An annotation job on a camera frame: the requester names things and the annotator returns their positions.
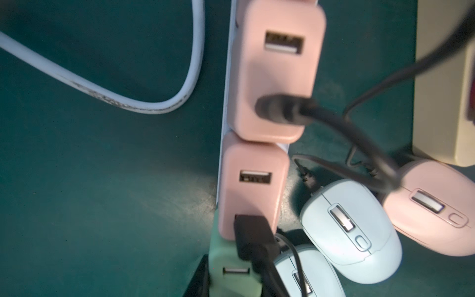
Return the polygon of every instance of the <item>green surface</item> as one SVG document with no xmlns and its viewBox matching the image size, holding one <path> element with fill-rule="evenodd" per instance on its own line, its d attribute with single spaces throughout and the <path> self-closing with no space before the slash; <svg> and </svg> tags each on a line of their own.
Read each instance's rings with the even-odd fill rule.
<svg viewBox="0 0 475 297">
<path fill-rule="evenodd" d="M 344 105 L 414 59 L 416 0 L 321 0 L 328 27 L 314 97 Z M 180 296 L 207 253 L 218 172 L 229 1 L 206 1 L 206 46 L 189 101 L 166 115 L 107 105 L 0 50 L 0 295 Z M 125 96 L 160 101 L 188 70 L 184 1 L 3 0 L 0 30 Z M 386 151 L 411 140 L 413 84 L 353 115 Z M 318 125 L 291 153 L 344 158 Z M 475 179 L 475 168 L 463 172 Z M 328 183 L 335 176 L 316 170 Z M 298 236 L 308 199 L 291 169 L 280 227 Z M 473 296 L 475 258 L 438 255 L 401 236 L 403 263 L 352 296 Z"/>
</svg>

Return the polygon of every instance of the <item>white power strip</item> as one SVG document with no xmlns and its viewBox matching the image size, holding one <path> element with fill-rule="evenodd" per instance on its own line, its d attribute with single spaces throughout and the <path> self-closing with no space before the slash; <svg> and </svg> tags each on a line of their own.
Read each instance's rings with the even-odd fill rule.
<svg viewBox="0 0 475 297">
<path fill-rule="evenodd" d="M 231 72 L 231 54 L 236 33 L 236 8 L 238 0 L 231 0 L 231 13 L 229 16 L 229 38 L 228 38 L 228 57 L 226 59 L 226 78 L 224 84 L 224 100 L 223 100 L 223 121 L 221 123 L 221 141 L 219 144 L 219 169 L 218 169 L 218 188 L 216 190 L 216 203 L 219 201 L 219 182 L 221 180 L 221 161 L 223 156 L 223 137 L 231 130 L 227 121 L 228 114 L 228 94 L 229 94 L 229 75 Z M 289 144 L 277 144 L 285 152 L 289 150 Z"/>
</svg>

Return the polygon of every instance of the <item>usb-a port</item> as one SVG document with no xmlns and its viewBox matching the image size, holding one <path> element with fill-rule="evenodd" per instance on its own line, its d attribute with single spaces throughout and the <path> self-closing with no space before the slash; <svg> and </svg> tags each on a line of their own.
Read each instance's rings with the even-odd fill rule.
<svg viewBox="0 0 475 297">
<path fill-rule="evenodd" d="M 272 173 L 253 170 L 241 170 L 239 173 L 240 182 L 270 183 Z"/>
<path fill-rule="evenodd" d="M 303 47 L 303 37 L 285 33 L 266 32 L 264 48 L 267 50 L 300 55 Z"/>
<path fill-rule="evenodd" d="M 226 268 L 223 267 L 223 274 L 249 274 L 250 268 Z"/>
</svg>

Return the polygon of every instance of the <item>mint green usb charger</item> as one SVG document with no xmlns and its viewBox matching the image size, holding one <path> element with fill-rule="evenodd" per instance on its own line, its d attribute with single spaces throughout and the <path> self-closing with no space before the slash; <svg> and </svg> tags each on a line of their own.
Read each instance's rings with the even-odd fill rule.
<svg viewBox="0 0 475 297">
<path fill-rule="evenodd" d="M 218 210 L 214 213 L 209 244 L 209 297 L 260 297 L 262 284 L 250 261 L 238 257 L 236 242 L 221 237 Z"/>
</svg>

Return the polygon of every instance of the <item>charger plug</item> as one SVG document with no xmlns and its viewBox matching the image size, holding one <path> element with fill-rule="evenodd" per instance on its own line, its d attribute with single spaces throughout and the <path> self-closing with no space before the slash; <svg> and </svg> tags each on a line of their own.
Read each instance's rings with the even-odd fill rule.
<svg viewBox="0 0 475 297">
<path fill-rule="evenodd" d="M 267 219 L 263 216 L 236 215 L 234 220 L 237 255 L 250 260 L 252 269 L 261 275 L 267 290 L 279 297 L 289 297 L 274 265 L 280 246 L 274 238 Z"/>
</svg>

